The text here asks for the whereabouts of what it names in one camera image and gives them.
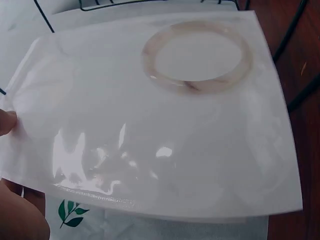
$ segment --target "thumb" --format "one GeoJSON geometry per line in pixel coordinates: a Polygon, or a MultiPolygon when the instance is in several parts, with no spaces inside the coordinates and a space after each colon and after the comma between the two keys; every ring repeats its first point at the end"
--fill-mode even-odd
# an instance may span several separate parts
{"type": "Polygon", "coordinates": [[[0,109],[0,136],[8,134],[17,123],[15,111],[3,111],[0,109]]]}

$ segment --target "leaf print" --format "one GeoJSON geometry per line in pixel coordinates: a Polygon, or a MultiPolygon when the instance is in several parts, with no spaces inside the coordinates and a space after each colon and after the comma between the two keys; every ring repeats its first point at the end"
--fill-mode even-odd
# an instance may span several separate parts
{"type": "Polygon", "coordinates": [[[82,215],[89,211],[89,209],[83,209],[81,207],[78,208],[79,205],[80,203],[78,202],[68,201],[67,203],[68,214],[66,216],[65,200],[61,202],[58,209],[59,216],[62,220],[60,228],[62,228],[63,225],[67,225],[69,227],[75,228],[82,222],[82,220],[84,219],[83,217],[75,217],[75,218],[72,218],[70,221],[66,222],[67,218],[73,212],[75,212],[77,215],[82,215]]]}
{"type": "Polygon", "coordinates": [[[82,214],[84,214],[84,213],[86,213],[86,212],[88,212],[89,210],[86,210],[86,209],[82,209],[82,208],[77,208],[76,210],[75,210],[75,213],[76,214],[78,214],[78,215],[82,215],[82,214]]]}
{"type": "Polygon", "coordinates": [[[65,221],[65,219],[66,219],[65,200],[63,200],[62,203],[60,204],[59,209],[58,209],[58,213],[59,213],[61,220],[65,221]]]}
{"type": "Polygon", "coordinates": [[[76,217],[76,218],[71,219],[67,223],[65,223],[65,225],[72,227],[72,228],[75,228],[76,226],[78,226],[82,222],[83,219],[84,219],[83,217],[76,217]]]}
{"type": "Polygon", "coordinates": [[[68,214],[71,213],[72,209],[74,208],[74,202],[68,201],[68,214]]]}

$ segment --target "wooden table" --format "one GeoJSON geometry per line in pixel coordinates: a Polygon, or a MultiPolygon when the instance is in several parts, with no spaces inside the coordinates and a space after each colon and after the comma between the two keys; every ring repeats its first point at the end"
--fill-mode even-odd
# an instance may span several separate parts
{"type": "MultiPolygon", "coordinates": [[[[271,53],[281,42],[300,0],[251,0],[271,53]]],[[[243,9],[245,0],[239,1],[243,9]]],[[[276,63],[289,103],[320,73],[320,0],[309,0],[276,63]]],[[[270,216],[268,240],[320,240],[320,89],[290,114],[302,188],[303,211],[270,216]]]]}

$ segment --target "pink jade bangle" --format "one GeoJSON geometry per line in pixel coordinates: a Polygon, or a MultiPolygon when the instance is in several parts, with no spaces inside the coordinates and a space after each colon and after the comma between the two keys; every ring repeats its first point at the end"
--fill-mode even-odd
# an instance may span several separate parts
{"type": "Polygon", "coordinates": [[[171,25],[153,35],[142,50],[142,64],[145,74],[158,85],[180,93],[218,93],[243,79],[251,70],[253,57],[248,43],[236,31],[220,23],[196,20],[171,25]],[[216,78],[202,81],[185,81],[166,76],[156,69],[158,52],[172,39],[192,33],[213,32],[222,35],[241,49],[242,58],[231,71],[216,78]]]}

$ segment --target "white plastic pouch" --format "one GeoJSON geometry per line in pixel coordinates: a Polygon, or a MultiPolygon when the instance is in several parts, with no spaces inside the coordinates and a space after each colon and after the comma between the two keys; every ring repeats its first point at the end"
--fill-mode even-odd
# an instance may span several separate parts
{"type": "Polygon", "coordinates": [[[253,12],[161,14],[44,36],[6,91],[1,108],[19,121],[1,138],[1,174],[13,182],[183,221],[302,208],[288,113],[253,12]],[[163,75],[150,74],[146,43],[190,21],[219,32],[166,42],[151,65],[163,75]],[[237,81],[201,92],[207,79],[237,77],[242,61],[237,81]]]}

